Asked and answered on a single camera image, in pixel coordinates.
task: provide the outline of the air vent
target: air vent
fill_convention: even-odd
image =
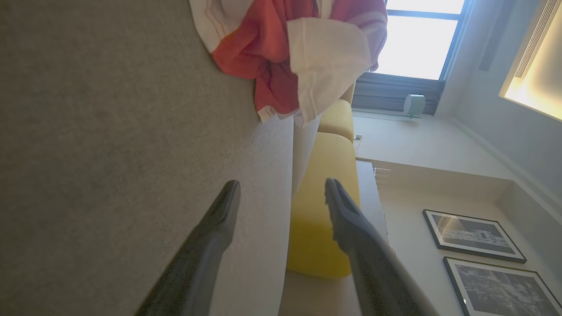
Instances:
[[[541,18],[538,21],[537,27],[533,32],[531,41],[529,42],[529,45],[527,45],[527,49],[525,49],[525,54],[523,54],[523,58],[521,58],[521,62],[517,67],[517,71],[515,71],[515,77],[521,78],[525,73],[525,70],[527,69],[527,65],[529,65],[529,62],[531,61],[531,57],[533,56],[534,50],[537,48],[538,42],[542,37],[542,33],[546,29],[546,25],[550,19],[550,16],[552,15],[552,12],[554,12],[554,8],[556,7],[557,1],[558,0],[549,0],[546,3],[545,10],[542,11]]]
[[[480,61],[479,70],[490,70],[490,66],[496,55],[497,48],[500,45],[501,38],[504,36],[507,22],[509,21],[509,16],[511,15],[511,10],[513,10],[514,5],[515,0],[504,0],[500,13],[497,16],[496,25],[494,25],[492,34],[488,40],[488,46],[486,46],[486,51],[484,51],[484,56],[482,56],[482,60]]]

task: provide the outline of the curtain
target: curtain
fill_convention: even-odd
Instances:
[[[433,115],[445,87],[445,80],[430,80],[366,72],[357,79],[352,107],[403,111],[408,94],[423,94],[425,110]]]

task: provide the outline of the picture frame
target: picture frame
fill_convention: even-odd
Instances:
[[[535,271],[444,257],[465,316],[562,316],[562,306]]]
[[[499,222],[423,210],[437,248],[517,263],[527,259]]]

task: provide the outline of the garment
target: garment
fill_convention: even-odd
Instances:
[[[227,74],[256,81],[262,121],[307,124],[363,73],[386,39],[383,0],[191,0],[196,28]]]

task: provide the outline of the yellow cushion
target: yellow cushion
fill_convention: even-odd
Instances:
[[[318,132],[338,134],[353,142],[353,116],[349,102],[339,99],[324,111]]]
[[[351,273],[349,259],[333,240],[325,204],[327,178],[340,181],[359,205],[359,183],[353,144],[345,137],[318,133],[301,187],[291,204],[287,269],[321,278]]]

